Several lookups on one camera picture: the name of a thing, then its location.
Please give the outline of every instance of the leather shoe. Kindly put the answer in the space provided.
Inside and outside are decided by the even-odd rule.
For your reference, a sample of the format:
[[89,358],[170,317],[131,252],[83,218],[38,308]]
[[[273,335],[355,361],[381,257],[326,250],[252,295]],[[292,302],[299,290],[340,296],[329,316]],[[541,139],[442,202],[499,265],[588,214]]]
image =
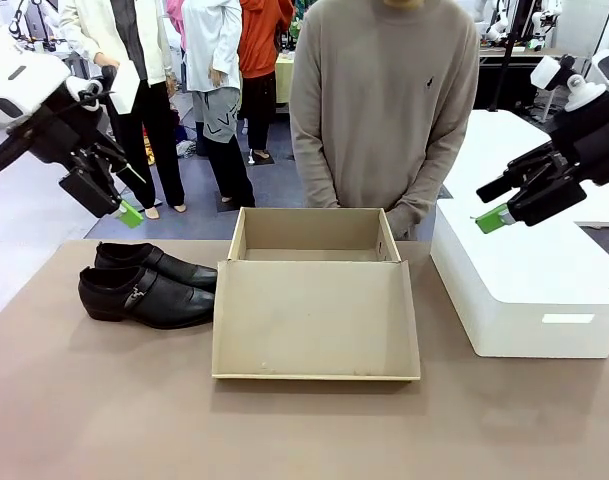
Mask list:
[[96,268],[140,266],[155,270],[176,282],[215,293],[217,270],[214,268],[184,262],[150,243],[126,245],[100,242],[97,246]]
[[80,273],[78,291],[84,308],[95,320],[131,319],[171,330],[213,318],[215,295],[148,268],[85,268]]

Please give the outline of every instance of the box handle cutout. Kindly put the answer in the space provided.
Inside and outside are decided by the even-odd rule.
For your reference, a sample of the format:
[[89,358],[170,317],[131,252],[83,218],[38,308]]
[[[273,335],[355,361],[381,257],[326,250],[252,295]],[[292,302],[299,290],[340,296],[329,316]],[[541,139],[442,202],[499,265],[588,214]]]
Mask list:
[[547,313],[542,317],[542,323],[557,324],[589,324],[595,315],[592,313]]

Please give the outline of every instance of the pink shirt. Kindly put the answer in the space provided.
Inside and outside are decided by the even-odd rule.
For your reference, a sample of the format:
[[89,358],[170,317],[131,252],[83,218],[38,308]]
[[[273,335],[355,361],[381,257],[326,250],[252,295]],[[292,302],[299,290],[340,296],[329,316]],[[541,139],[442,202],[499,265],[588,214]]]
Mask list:
[[186,35],[184,34],[184,20],[182,19],[182,5],[184,0],[168,0],[166,3],[166,11],[168,12],[171,24],[182,37],[182,48],[186,50]]

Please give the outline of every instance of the white floor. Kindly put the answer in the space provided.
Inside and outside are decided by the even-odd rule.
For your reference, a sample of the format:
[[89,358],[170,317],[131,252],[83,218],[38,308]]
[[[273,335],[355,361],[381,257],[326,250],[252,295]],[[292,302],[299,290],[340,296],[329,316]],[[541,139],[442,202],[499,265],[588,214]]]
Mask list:
[[0,173],[0,310],[62,242],[84,238],[97,221],[60,188],[65,173],[30,154]]

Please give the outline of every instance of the shoe buckle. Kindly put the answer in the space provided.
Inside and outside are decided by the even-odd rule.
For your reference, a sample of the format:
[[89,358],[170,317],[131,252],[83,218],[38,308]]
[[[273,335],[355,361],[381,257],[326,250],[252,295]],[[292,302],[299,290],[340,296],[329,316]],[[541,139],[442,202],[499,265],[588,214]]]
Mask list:
[[146,292],[141,292],[139,288],[134,287],[131,291],[131,294],[128,296],[126,302],[124,303],[124,308],[131,307],[135,302],[137,302],[139,298],[142,298],[144,295],[146,295]]

